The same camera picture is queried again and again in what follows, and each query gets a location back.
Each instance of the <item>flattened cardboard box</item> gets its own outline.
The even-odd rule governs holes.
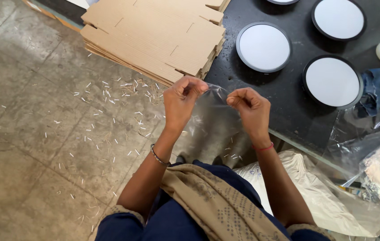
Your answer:
[[[100,0],[82,16],[81,35],[89,51],[167,85],[184,74],[203,78],[224,42],[228,2]]]

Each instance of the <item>blue cloth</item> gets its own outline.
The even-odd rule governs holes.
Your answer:
[[[328,241],[325,236],[308,229],[296,231],[290,237],[285,227],[262,208],[260,197],[248,181],[226,166],[213,166],[198,160],[193,161],[193,164],[208,170],[244,194],[290,240]],[[164,195],[167,194],[162,192],[161,206],[149,219],[145,228],[131,213],[108,215],[99,224],[95,241],[208,241],[207,235],[193,218],[175,200]]]
[[[361,77],[364,83],[364,93],[360,103],[369,116],[376,116],[380,109],[380,68],[369,69]]]

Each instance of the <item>round led panel light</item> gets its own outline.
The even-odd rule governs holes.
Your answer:
[[[311,60],[303,71],[305,90],[317,102],[337,109],[354,106],[363,95],[363,81],[351,63],[334,55]]]
[[[353,0],[319,0],[312,21],[322,34],[338,41],[357,39],[366,28],[363,9]]]
[[[236,50],[249,68],[264,73],[282,69],[292,52],[285,32],[268,22],[246,25],[237,36]]]
[[[268,0],[271,3],[279,4],[279,5],[289,5],[293,3],[297,3],[300,0]]]

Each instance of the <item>beige patterned scarf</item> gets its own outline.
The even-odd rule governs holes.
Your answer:
[[[169,167],[160,187],[211,241],[288,240],[246,196],[202,167]]]

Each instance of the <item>concrete floor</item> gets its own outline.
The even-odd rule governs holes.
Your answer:
[[[21,0],[0,0],[0,240],[94,240],[104,211],[164,127],[161,100],[153,106],[145,95],[120,90],[134,79],[153,81],[89,54],[79,33],[58,20]],[[115,104],[105,101],[102,81],[112,87],[111,99],[120,99]],[[160,87],[138,90],[159,97]],[[179,154],[204,162],[219,154],[244,156],[245,134],[216,134],[195,139],[186,133],[171,162]]]

